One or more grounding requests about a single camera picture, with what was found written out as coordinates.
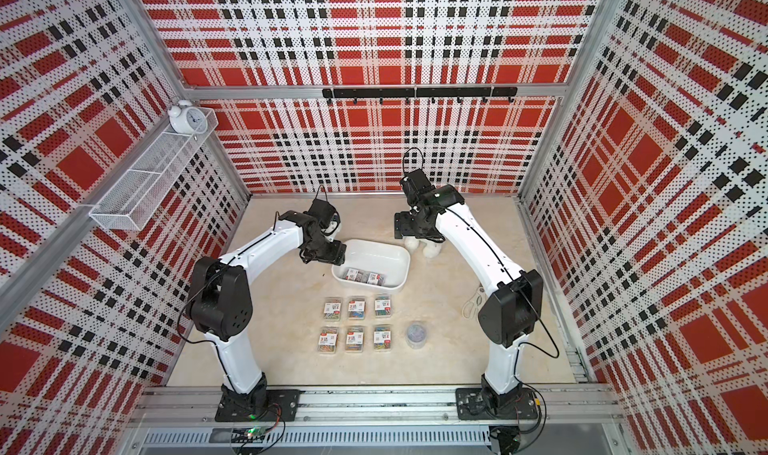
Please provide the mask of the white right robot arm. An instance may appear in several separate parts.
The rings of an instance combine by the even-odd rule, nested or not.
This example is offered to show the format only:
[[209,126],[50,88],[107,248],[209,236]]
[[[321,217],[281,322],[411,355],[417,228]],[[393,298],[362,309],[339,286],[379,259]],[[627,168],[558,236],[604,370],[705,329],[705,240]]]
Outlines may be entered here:
[[436,187],[421,169],[404,174],[400,186],[409,209],[394,215],[395,237],[411,252],[421,248],[427,258],[450,242],[484,290],[477,318],[489,340],[489,359],[481,386],[487,406],[499,410],[523,389],[521,360],[540,320],[543,279],[503,253],[455,187]]

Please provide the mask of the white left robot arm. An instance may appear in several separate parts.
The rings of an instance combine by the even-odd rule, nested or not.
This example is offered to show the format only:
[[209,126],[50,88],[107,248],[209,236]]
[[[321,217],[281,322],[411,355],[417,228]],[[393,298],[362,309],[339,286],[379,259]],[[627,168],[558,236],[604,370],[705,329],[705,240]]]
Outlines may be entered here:
[[305,264],[342,265],[346,245],[336,239],[340,226],[337,209],[315,199],[308,210],[278,214],[271,228],[245,245],[218,258],[203,257],[193,267],[183,312],[213,345],[225,377],[224,398],[250,414],[267,405],[267,377],[247,335],[253,314],[250,285],[292,251]]

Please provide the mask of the round clear paper clip jar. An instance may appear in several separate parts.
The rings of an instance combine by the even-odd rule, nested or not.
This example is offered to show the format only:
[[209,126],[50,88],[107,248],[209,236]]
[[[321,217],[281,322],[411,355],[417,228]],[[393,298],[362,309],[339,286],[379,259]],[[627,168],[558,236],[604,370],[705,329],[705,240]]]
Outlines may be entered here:
[[421,322],[412,322],[406,329],[406,342],[412,349],[421,349],[425,346],[428,333],[426,326]]

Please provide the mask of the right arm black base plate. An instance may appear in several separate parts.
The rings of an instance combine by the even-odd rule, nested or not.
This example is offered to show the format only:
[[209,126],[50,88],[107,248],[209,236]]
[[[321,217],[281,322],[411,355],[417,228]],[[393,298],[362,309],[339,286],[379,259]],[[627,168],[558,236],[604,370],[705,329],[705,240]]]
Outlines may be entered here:
[[497,395],[488,387],[459,388],[455,391],[457,416],[460,420],[537,421],[540,408],[535,393],[517,387]]

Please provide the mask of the white plastic storage box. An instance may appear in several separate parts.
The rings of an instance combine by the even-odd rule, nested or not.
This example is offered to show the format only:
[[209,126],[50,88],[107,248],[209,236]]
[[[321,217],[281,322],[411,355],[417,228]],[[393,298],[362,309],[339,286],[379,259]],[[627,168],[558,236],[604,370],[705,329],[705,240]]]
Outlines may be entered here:
[[[385,244],[374,241],[349,239],[346,245],[345,262],[340,266],[332,266],[334,279],[347,288],[354,288],[375,293],[394,295],[399,293],[408,278],[411,256],[400,245]],[[347,280],[349,269],[364,273],[362,281]],[[381,285],[367,282],[368,275],[376,273],[381,276]]]

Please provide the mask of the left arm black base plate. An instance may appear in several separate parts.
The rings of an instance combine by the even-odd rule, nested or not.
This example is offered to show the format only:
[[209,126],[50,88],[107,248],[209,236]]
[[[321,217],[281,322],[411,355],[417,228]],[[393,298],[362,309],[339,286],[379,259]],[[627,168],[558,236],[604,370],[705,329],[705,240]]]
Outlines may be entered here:
[[277,417],[286,422],[295,420],[301,390],[267,389],[255,397],[236,394],[225,386],[215,414],[216,422],[266,422]]

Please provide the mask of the square paper clip box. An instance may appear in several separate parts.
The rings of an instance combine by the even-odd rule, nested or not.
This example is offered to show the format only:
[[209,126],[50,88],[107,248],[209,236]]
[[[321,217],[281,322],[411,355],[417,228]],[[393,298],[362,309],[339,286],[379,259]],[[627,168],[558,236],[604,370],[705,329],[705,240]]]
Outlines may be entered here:
[[373,349],[376,352],[389,352],[392,349],[392,327],[376,325],[372,332]]

